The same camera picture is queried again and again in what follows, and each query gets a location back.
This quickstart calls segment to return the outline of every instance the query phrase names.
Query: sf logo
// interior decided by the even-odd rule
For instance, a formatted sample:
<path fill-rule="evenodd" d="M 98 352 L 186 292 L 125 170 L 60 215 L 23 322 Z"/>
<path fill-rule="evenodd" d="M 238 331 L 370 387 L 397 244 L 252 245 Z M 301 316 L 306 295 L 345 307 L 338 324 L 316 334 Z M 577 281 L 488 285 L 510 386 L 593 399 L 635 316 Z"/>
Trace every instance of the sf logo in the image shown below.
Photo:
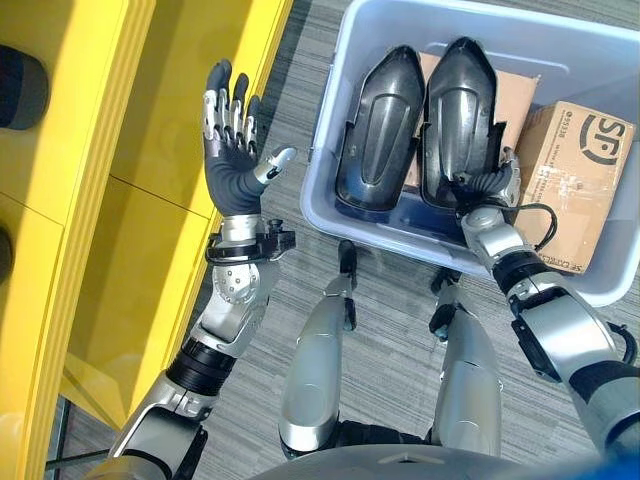
<path fill-rule="evenodd" d="M 615 165 L 625 127 L 620 122 L 606 118 L 601 118 L 595 125 L 595 120 L 596 116 L 591 114 L 582 124 L 580 150 L 588 159 L 600 165 Z"/>

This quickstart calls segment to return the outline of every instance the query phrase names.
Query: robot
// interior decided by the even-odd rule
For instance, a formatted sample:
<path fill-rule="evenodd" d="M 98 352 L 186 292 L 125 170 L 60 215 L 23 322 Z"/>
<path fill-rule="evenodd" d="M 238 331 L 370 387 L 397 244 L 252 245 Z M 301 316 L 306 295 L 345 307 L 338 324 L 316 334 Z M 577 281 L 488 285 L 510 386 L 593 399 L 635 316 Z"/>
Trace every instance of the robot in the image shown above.
<path fill-rule="evenodd" d="M 265 227 L 260 195 L 296 150 L 280 147 L 258 162 L 259 99 L 251 98 L 244 118 L 248 78 L 238 77 L 230 99 L 230 77 L 230 63 L 218 63 L 203 104 L 207 184 L 224 216 L 206 251 L 213 266 L 212 297 L 107 460 L 87 480 L 192 478 L 207 441 L 202 422 L 260 325 L 278 280 L 278 259 L 295 247 L 295 233 L 284 230 L 281 220 Z M 610 331 L 595 311 L 505 220 L 509 208 L 501 200 L 513 200 L 519 186 L 517 158 L 505 153 L 513 181 L 461 213 L 467 245 L 504 293 L 533 370 L 563 383 L 597 449 L 615 460 L 615 468 L 631 468 L 640 449 L 640 369 L 618 359 Z M 300 334 L 283 393 L 280 439 L 287 458 L 295 460 L 255 479 L 577 478 L 574 474 L 585 469 L 531 471 L 499 458 L 496 356 L 457 285 L 459 275 L 447 270 L 432 284 L 439 300 L 429 328 L 448 343 L 427 437 L 341 421 L 342 338 L 356 327 L 357 254 L 349 241 L 340 244 L 339 264 L 339 274 Z M 590 472 L 609 468 L 587 467 Z"/>

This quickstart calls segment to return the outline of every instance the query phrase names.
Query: yellow panel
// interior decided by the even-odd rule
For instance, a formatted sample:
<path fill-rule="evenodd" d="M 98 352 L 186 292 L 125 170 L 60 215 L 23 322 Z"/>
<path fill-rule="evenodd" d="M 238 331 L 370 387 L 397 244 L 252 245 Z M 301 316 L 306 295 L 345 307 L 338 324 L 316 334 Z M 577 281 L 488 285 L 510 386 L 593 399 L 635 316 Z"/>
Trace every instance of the yellow panel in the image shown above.
<path fill-rule="evenodd" d="M 204 216 L 202 94 L 213 63 L 232 61 L 261 94 L 291 0 L 160 2 L 111 174 Z"/>
<path fill-rule="evenodd" d="M 179 348 L 207 236 L 219 226 L 202 168 L 206 76 L 226 56 L 262 92 L 291 3 L 176 0 L 154 12 L 61 384 L 63 395 L 114 427 Z"/>
<path fill-rule="evenodd" d="M 109 179 L 61 392 L 121 427 L 165 365 L 208 219 Z"/>
<path fill-rule="evenodd" d="M 41 123 L 0 130 L 0 191 L 64 224 L 93 133 L 126 2 L 0 3 L 0 43 L 38 58 L 51 84 Z"/>
<path fill-rule="evenodd" d="M 3 457 L 3 479 L 42 478 L 77 296 L 153 6 L 153 0 L 0 2 L 0 43 L 43 61 L 51 90 L 38 126 L 0 130 L 0 191 L 27 205 L 24 212 L 55 220 L 61 232 L 47 279 L 47 309 L 23 319 L 24 325 L 38 322 L 38 335 L 29 338 L 35 330 L 27 328 L 2 338 L 35 348 L 31 369 L 5 364 L 24 377 L 25 390 L 0 382 L 1 397 L 27 399 L 21 438 L 0 424 L 6 450 L 17 452 Z M 31 249 L 48 248 L 50 241 L 39 235 Z M 26 283 L 22 288 L 28 302 L 35 293 Z"/>
<path fill-rule="evenodd" d="M 29 441 L 34 372 L 62 227 L 0 194 L 0 222 L 10 232 L 13 271 L 0 285 L 0 478 L 19 475 L 16 458 Z"/>

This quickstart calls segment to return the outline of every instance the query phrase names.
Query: wire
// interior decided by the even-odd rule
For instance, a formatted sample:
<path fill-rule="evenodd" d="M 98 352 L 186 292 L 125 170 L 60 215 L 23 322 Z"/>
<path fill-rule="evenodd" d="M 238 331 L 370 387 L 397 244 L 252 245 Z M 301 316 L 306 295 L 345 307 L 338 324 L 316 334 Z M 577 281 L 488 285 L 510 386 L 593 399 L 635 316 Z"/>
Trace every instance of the wire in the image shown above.
<path fill-rule="evenodd" d="M 551 217 L 551 222 L 549 224 L 549 228 L 547 229 L 547 233 L 545 233 L 542 240 L 540 240 L 540 243 L 533 247 L 536 252 L 539 252 L 545 246 L 547 246 L 558 231 L 558 216 L 556 215 L 556 212 L 553 211 L 553 208 L 551 208 L 549 205 L 545 205 L 544 203 L 528 203 L 526 205 L 519 205 L 517 207 L 507 207 L 505 205 L 500 205 L 499 203 L 487 202 L 475 204 L 474 208 L 476 207 L 494 207 L 505 212 L 518 212 L 520 210 L 544 210 L 545 212 L 547 212 Z"/>
<path fill-rule="evenodd" d="M 609 328 L 613 333 L 617 333 L 624 339 L 625 350 L 624 357 L 622 357 L 622 361 L 629 365 L 633 365 L 638 356 L 638 344 L 636 343 L 636 339 L 633 338 L 633 335 L 629 333 L 626 325 L 616 325 L 615 323 L 607 322 Z"/>

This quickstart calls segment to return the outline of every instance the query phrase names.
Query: floor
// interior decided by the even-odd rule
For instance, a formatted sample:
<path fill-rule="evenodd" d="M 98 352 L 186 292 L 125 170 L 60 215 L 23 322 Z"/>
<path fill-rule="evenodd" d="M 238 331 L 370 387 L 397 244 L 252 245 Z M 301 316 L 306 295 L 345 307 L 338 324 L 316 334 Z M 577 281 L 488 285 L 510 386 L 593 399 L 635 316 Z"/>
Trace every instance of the floor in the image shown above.
<path fill-rule="evenodd" d="M 281 261 L 262 327 L 237 362 L 212 417 L 209 442 L 195 478 L 245 479 L 284 461 L 277 433 L 280 393 L 295 339 L 321 289 L 336 272 L 336 238 L 302 218 L 298 194 L 307 165 L 316 111 L 346 0 L 296 1 L 264 97 L 265 151 L 281 143 L 300 154 L 264 196 L 266 218 L 296 230 L 298 247 Z M 488 3 L 562 14 L 638 29 L 639 0 L 511 0 Z M 433 420 L 444 347 L 428 334 L 435 298 L 428 285 L 436 267 L 379 250 L 360 251 L 354 299 L 358 328 L 344 340 L 341 416 L 424 436 Z M 525 464 L 594 454 L 568 395 L 532 373 L 510 328 L 511 314 L 497 287 L 465 278 L 501 366 L 503 457 Z M 639 276 L 619 302 L 600 310 L 604 320 L 626 323 L 640 337 Z M 196 312 L 211 290 L 205 280 Z M 65 455 L 106 448 L 114 432 L 73 409 Z M 81 478 L 74 466 L 61 478 Z"/>

